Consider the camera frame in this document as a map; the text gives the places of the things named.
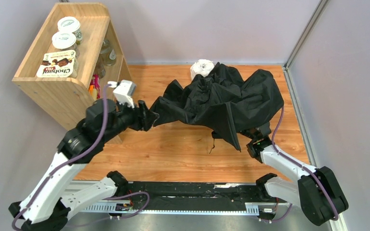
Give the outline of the corner aluminium post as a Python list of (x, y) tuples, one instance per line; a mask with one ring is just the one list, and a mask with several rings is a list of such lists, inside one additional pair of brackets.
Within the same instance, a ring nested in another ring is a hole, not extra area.
[(294, 60), (296, 59), (298, 53), (300, 52), (302, 46), (306, 42), (308, 36), (312, 32), (314, 26), (318, 22), (319, 18), (325, 11), (325, 8), (329, 4), (329, 0), (319, 0), (318, 4), (312, 13), (309, 21), (307, 22), (306, 26), (304, 27), (303, 32), (301, 33), (299, 39), (297, 40), (296, 44), (294, 45), (290, 55), (288, 56), (286, 62), (284, 63), (285, 70), (289, 69), (291, 65), (293, 64)]

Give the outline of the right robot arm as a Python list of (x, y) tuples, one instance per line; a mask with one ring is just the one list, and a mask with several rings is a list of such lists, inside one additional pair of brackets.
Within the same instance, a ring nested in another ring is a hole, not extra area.
[(305, 217), (320, 226), (337, 220), (349, 203), (334, 174), (328, 167), (306, 164), (281, 150), (270, 139), (270, 131), (253, 128), (241, 132), (251, 139), (246, 145), (249, 155), (262, 164), (283, 173), (268, 173), (256, 180), (263, 199), (279, 198), (301, 208)]

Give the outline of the white lidded cup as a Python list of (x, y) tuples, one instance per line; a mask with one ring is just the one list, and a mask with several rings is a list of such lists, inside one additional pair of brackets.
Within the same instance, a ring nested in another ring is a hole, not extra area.
[(68, 32), (75, 35), (77, 39), (77, 45), (80, 45), (82, 41), (82, 32), (80, 26), (80, 21), (73, 16), (63, 17), (57, 22), (57, 27), (59, 31)]
[(80, 55), (77, 38), (73, 33), (62, 31), (56, 32), (52, 36), (52, 45), (61, 51), (74, 50), (76, 58)]

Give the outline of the aluminium frame rail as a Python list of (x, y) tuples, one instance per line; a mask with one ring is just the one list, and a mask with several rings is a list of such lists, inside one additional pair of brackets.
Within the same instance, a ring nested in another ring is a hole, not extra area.
[(113, 217), (130, 218), (139, 213), (254, 215), (274, 222), (275, 213), (260, 208), (261, 203), (285, 201), (300, 207), (308, 220), (319, 226), (335, 219), (348, 208), (348, 202), (335, 179), (321, 178), (318, 185), (311, 177), (298, 184), (267, 174), (255, 184), (149, 182), (106, 177), (68, 195), (60, 194), (47, 206), (48, 218), (30, 220), (33, 231), (59, 231), (78, 212), (106, 200), (105, 212)]

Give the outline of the white lidded cup near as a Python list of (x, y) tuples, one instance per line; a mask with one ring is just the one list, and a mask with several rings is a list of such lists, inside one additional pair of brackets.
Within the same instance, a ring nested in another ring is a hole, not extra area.
[(56, 32), (52, 36), (52, 45), (61, 51), (74, 50), (76, 58), (80, 55), (77, 38), (73, 33), (62, 31)]

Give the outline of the white paper towel roll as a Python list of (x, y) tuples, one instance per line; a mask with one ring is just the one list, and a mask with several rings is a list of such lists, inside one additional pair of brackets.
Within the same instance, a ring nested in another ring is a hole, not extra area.
[(193, 80), (196, 75), (202, 75), (206, 77), (215, 67), (215, 64), (211, 60), (199, 59), (193, 63), (190, 67), (190, 78)]

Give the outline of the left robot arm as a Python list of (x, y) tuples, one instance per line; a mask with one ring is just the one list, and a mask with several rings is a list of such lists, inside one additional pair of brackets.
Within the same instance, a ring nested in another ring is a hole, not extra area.
[(134, 105), (119, 105), (107, 98), (95, 101), (85, 118), (60, 141), (50, 167), (32, 193), (9, 206), (14, 220), (24, 220), (21, 230), (59, 231), (78, 212), (98, 201), (129, 197), (127, 180), (117, 171), (69, 196), (63, 193), (109, 140), (128, 128), (148, 131), (158, 118), (141, 100)]

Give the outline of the Chobani yogurt flip pack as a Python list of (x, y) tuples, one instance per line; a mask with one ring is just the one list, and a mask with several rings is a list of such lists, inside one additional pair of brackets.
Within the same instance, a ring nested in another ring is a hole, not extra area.
[(74, 50), (46, 53), (37, 70), (36, 76), (42, 78), (76, 78), (79, 63)]

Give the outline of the black folding umbrella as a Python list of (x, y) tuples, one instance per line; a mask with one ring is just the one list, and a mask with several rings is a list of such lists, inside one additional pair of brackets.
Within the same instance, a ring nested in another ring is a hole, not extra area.
[(150, 110), (154, 126), (180, 121), (210, 128), (240, 151), (238, 134), (262, 126), (284, 106), (273, 74), (257, 69), (247, 79), (233, 66), (216, 63), (207, 76), (197, 74), (183, 87), (170, 82)]

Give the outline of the white lidded cup far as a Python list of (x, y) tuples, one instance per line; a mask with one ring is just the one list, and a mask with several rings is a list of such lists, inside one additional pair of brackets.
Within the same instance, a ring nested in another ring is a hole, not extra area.
[(80, 26), (80, 21), (73, 16), (63, 17), (57, 22), (57, 27), (59, 31), (68, 32), (75, 35), (77, 39), (77, 45), (80, 45), (82, 41), (82, 32)]

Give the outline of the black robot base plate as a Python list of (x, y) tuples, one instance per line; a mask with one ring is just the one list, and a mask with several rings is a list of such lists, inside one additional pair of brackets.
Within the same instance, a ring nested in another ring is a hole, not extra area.
[(132, 181), (115, 196), (130, 194), (135, 209), (159, 211), (245, 211), (247, 203), (274, 207), (279, 199), (269, 197), (256, 184)]

